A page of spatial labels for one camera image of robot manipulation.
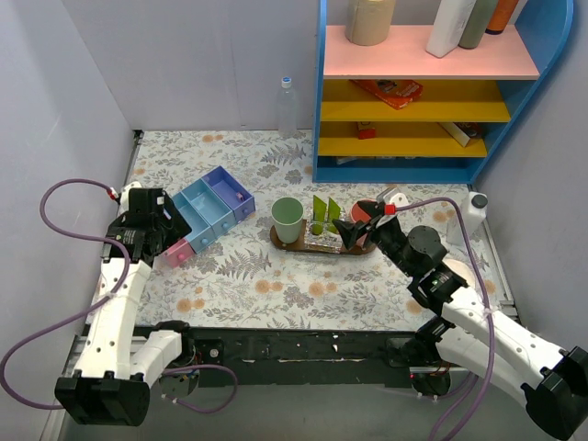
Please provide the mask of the lime green toothpaste tube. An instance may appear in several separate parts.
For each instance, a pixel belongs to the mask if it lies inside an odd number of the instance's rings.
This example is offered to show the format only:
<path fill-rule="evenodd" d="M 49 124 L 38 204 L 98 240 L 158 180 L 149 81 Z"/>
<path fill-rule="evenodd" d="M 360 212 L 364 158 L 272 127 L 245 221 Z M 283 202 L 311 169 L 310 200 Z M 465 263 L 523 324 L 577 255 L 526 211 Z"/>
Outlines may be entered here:
<path fill-rule="evenodd" d="M 318 196 L 313 197 L 311 232 L 320 235 L 326 218 L 327 204 Z"/>
<path fill-rule="evenodd" d="M 338 233 L 334 225 L 334 220 L 341 219 L 341 208 L 340 206 L 332 199 L 328 199 L 328 206 L 327 206 L 327 230 L 332 233 Z"/>

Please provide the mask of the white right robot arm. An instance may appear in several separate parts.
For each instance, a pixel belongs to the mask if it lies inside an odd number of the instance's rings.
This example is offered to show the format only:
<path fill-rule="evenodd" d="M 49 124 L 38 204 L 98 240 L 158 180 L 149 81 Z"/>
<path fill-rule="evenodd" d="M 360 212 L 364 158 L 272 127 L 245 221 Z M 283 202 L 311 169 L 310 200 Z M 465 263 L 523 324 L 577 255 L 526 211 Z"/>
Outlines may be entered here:
<path fill-rule="evenodd" d="M 481 296 L 444 261 L 436 230 L 418 226 L 403 233 L 396 218 L 385 223 L 337 220 L 344 244 L 360 236 L 411 278 L 413 298 L 434 313 L 414 337 L 396 348 L 407 364 L 460 365 L 522 404 L 548 435 L 568 440 L 587 418 L 587 353 L 565 350 L 527 330 Z"/>

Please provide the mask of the clear textured toothbrush holder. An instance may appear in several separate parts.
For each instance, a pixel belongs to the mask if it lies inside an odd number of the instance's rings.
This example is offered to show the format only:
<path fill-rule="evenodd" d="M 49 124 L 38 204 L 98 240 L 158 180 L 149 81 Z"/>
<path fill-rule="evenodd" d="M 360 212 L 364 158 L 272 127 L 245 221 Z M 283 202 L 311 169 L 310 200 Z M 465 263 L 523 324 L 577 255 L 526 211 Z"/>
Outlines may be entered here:
<path fill-rule="evenodd" d="M 344 251 L 342 239 L 338 233 L 327 230 L 327 222 L 324 223 L 322 234 L 314 235 L 311 232 L 312 220 L 307 222 L 304 231 L 304 247 L 312 252 L 340 254 Z"/>

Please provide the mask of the green plastic cup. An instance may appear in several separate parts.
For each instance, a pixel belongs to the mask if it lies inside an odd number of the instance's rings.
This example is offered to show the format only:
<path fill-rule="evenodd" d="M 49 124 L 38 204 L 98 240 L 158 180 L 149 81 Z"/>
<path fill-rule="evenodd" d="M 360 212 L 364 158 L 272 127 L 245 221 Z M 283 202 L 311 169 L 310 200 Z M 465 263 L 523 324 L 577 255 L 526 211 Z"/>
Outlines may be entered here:
<path fill-rule="evenodd" d="M 277 199 L 271 209 L 277 237 L 282 243 L 295 243 L 302 230 L 304 208 L 295 198 Z"/>

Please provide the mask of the pink plastic cup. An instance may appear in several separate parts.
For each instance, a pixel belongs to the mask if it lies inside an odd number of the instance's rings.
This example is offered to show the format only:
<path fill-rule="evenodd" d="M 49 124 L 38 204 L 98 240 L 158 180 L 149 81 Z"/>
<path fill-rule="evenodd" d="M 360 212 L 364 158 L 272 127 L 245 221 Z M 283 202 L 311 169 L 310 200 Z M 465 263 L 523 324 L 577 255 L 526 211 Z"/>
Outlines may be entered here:
<path fill-rule="evenodd" d="M 375 199 L 361 199 L 351 209 L 356 245 L 362 249 L 374 246 L 373 235 L 382 217 L 381 203 Z"/>

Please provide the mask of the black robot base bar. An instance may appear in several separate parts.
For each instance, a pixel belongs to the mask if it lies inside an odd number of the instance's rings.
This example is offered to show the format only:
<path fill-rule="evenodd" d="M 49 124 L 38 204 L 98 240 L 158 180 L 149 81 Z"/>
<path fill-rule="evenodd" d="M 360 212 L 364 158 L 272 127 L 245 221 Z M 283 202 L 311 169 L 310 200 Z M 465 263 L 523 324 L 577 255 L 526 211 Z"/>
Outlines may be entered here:
<path fill-rule="evenodd" d="M 203 388 L 231 385 L 382 385 L 445 395 L 467 376 L 401 346 L 412 332 L 196 328 L 183 332 Z"/>

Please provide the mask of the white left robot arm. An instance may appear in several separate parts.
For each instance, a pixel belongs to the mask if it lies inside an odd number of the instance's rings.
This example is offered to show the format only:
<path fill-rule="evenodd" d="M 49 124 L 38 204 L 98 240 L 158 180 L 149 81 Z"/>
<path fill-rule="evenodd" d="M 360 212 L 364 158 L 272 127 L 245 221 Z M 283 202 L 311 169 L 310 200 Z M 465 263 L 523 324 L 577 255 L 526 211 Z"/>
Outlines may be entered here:
<path fill-rule="evenodd" d="M 181 321 L 155 325 L 147 342 L 132 353 L 136 315 L 153 262 L 191 229 L 161 188 L 138 182 L 122 190 L 121 214 L 108 226 L 101 254 L 94 315 L 73 374 L 58 379 L 55 396 L 79 424 L 140 425 L 148 412 L 150 389 L 167 368 L 188 366 L 196 354 L 189 326 Z"/>

